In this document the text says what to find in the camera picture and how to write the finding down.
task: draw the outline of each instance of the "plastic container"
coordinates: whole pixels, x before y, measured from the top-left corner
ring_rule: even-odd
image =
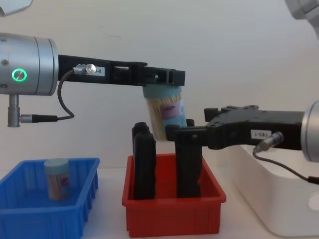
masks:
[[[181,86],[147,85],[143,87],[156,140],[166,140],[165,126],[186,126]]]
[[[176,198],[175,154],[157,155],[155,200],[133,200],[134,163],[128,158],[122,204],[130,237],[219,233],[226,195],[203,160],[201,198]]]
[[[65,200],[71,196],[69,162],[66,158],[53,158],[44,162],[51,200]]]
[[[98,158],[69,159],[72,196],[48,198],[45,160],[24,161],[0,180],[0,239],[80,239],[98,189]]]
[[[234,146],[229,166],[233,181],[264,225],[283,237],[319,236],[319,186],[277,165],[256,160],[253,146]],[[319,176],[319,164],[301,151],[271,149],[260,153],[305,176]]]

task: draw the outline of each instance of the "red plastic bin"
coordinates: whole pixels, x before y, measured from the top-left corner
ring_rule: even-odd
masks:
[[[219,233],[220,207],[226,195],[203,160],[201,198],[176,198],[175,154],[158,154],[156,198],[134,200],[134,161],[128,158],[122,204],[130,237]]]

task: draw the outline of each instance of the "screw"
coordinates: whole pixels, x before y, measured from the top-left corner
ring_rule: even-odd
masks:
[[[3,66],[7,66],[7,65],[9,64],[9,62],[8,62],[7,60],[2,60],[2,61],[1,61],[1,64],[2,64]]]

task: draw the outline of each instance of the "black cable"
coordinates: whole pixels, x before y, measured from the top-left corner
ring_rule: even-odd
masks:
[[[68,116],[63,116],[63,117],[58,117],[58,120],[67,120],[67,119],[72,119],[74,118],[74,114],[66,107],[65,103],[63,102],[62,95],[61,95],[61,90],[62,90],[62,85],[63,83],[71,76],[73,75],[74,71],[70,70],[67,73],[65,73],[62,78],[60,79],[59,86],[58,86],[58,99],[59,102],[62,106],[62,108],[67,112],[69,115]]]
[[[282,163],[279,163],[279,162],[277,162],[277,161],[274,161],[274,160],[271,160],[271,159],[268,159],[268,158],[263,158],[263,157],[258,156],[255,151],[253,151],[253,156],[254,156],[256,159],[260,160],[260,161],[264,161],[264,162],[276,164],[276,165],[278,165],[278,166],[280,166],[280,167],[282,167],[282,168],[288,170],[289,172],[295,174],[297,177],[299,177],[299,178],[301,178],[301,179],[303,179],[303,180],[309,182],[309,183],[313,183],[313,184],[319,185],[319,177],[312,177],[312,176],[310,176],[310,177],[307,178],[307,177],[301,175],[300,173],[296,172],[295,170],[291,169],[290,167],[288,167],[288,166],[286,166],[286,165],[284,165],[284,164],[282,164]]]

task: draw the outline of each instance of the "storage tray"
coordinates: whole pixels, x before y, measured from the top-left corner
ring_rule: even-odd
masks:
[[[128,158],[122,204],[130,237],[219,233],[226,195],[203,159],[201,198],[176,198],[175,154],[157,155],[155,200],[134,200],[134,161]]]
[[[0,180],[1,239],[79,239],[98,189],[98,158],[69,159],[71,198],[51,201],[45,160],[19,163]]]

